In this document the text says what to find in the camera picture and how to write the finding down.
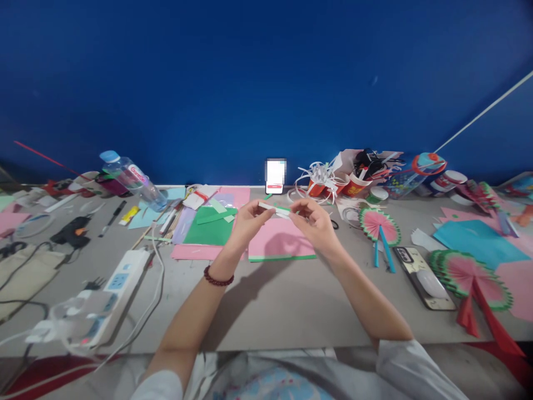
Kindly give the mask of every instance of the white sleeve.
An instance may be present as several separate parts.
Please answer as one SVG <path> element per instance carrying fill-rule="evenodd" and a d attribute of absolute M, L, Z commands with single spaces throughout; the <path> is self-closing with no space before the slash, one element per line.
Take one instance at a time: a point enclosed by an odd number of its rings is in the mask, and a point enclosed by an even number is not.
<path fill-rule="evenodd" d="M 159 371 L 137 388 L 131 400 L 182 400 L 183 387 L 172 371 Z"/>
<path fill-rule="evenodd" d="M 468 400 L 416 340 L 379 342 L 378 375 L 413 399 Z"/>

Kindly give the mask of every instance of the power strip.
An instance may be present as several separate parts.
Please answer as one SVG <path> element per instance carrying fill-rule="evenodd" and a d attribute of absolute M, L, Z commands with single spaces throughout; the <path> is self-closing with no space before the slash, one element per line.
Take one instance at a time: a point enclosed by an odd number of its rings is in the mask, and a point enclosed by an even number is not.
<path fill-rule="evenodd" d="M 109 342 L 144 268 L 152 260 L 152 255 L 153 252 L 144 249 L 125 253 L 103 289 L 113 293 L 109 303 L 103 313 L 88 316 L 94 318 L 94 323 L 84 337 L 72 340 L 73 347 L 93 348 Z"/>

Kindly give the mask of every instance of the red bead bracelet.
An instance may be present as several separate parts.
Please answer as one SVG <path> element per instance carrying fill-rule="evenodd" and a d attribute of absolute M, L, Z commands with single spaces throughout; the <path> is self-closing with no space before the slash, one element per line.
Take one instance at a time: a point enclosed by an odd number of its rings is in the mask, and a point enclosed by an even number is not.
<path fill-rule="evenodd" d="M 207 266 L 204 269 L 204 277 L 210 284 L 213 284 L 215 286 L 227 286 L 227 285 L 230 285 L 233 282 L 233 278 L 235 278 L 235 275 L 232 275 L 232 277 L 229 278 L 227 281 L 217 281 L 216 279 L 213 279 L 211 277 L 211 275 L 209 275 L 209 268 L 210 267 L 211 266 Z"/>

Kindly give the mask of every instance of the hand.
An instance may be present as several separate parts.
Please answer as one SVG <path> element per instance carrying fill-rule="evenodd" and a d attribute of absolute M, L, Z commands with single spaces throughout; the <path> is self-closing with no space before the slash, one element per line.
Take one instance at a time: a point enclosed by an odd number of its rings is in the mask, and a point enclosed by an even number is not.
<path fill-rule="evenodd" d="M 292 219 L 311 244 L 325 256 L 342 248 L 333 230 L 329 214 L 312 199 L 300 199 L 290 206 Z"/>
<path fill-rule="evenodd" d="M 243 205 L 237 213 L 235 228 L 227 245 L 244 251 L 264 223 L 275 214 L 275 211 L 259 207 L 258 199 Z"/>

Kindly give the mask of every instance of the blue stick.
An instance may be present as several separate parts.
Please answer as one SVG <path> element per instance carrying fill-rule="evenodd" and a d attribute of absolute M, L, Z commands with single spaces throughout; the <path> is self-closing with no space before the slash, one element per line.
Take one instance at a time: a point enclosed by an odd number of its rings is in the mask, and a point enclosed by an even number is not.
<path fill-rule="evenodd" d="M 383 247 L 385 247 L 385 253 L 387 254 L 387 258 L 389 259 L 390 272 L 396 273 L 393 258 L 390 255 L 389 244 L 387 243 L 387 238 L 385 237 L 385 233 L 383 232 L 383 228 L 381 227 L 381 225 L 379 226 L 379 233 L 381 235 L 381 240 L 383 241 Z"/>
<path fill-rule="evenodd" d="M 379 268 L 379 246 L 378 246 L 378 241 L 379 241 L 379 235 L 378 235 L 378 240 L 376 240 L 376 242 L 374 243 L 375 246 L 376 246 L 376 252 L 374 254 L 374 267 L 376 267 L 376 268 Z"/>

